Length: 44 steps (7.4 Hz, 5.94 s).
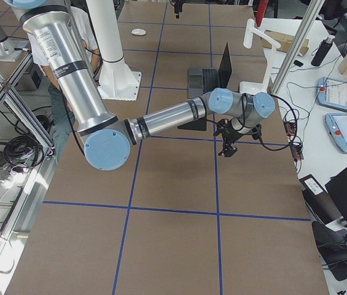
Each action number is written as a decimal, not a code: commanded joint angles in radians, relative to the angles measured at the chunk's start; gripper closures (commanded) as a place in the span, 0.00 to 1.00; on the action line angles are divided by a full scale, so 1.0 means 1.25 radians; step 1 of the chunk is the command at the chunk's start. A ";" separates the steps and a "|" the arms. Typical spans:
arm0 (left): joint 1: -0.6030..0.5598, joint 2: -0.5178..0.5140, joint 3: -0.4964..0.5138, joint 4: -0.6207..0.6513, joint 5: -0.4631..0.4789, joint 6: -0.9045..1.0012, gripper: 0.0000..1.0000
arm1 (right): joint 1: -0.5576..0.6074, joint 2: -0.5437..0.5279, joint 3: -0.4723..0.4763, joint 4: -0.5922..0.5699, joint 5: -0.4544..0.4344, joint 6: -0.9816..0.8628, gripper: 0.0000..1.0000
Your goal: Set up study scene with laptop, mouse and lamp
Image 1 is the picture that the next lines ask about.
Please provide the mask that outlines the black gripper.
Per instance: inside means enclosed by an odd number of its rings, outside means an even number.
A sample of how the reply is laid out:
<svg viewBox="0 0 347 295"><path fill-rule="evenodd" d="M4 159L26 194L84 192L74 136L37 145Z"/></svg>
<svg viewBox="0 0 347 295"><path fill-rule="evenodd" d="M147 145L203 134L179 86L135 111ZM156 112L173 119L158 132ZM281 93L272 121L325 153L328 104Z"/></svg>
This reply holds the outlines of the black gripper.
<svg viewBox="0 0 347 295"><path fill-rule="evenodd" d="M231 120L228 119L221 119L214 125L216 130L214 131L213 135L222 135L223 139L222 150L218 153L218 155L224 155L224 157L233 156L238 150L233 143L244 136L244 134L234 129Z"/></svg>
<svg viewBox="0 0 347 295"><path fill-rule="evenodd" d="M180 13L182 12L182 1L174 0L174 14L176 18L180 17Z"/></svg>

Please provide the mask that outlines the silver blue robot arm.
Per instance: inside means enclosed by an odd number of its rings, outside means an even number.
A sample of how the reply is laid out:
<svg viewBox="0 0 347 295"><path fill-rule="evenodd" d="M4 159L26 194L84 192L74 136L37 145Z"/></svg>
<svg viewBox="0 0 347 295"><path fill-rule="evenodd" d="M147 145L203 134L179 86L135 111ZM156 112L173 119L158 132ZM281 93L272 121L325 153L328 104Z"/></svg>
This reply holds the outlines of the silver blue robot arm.
<svg viewBox="0 0 347 295"><path fill-rule="evenodd" d="M99 170L121 167L133 145L165 130L206 130L210 114L225 116L217 123L216 132L223 138L221 154L230 157L236 152L234 142L244 135L255 135L261 121L275 110L273 97L265 92L251 95L217 88L152 114L119 120L104 101L135 99L141 73L125 63L112 1L87 3L103 58L97 81L82 54L83 47L70 32L71 10L63 1L11 1L10 5L46 56L79 123L85 158Z"/></svg>

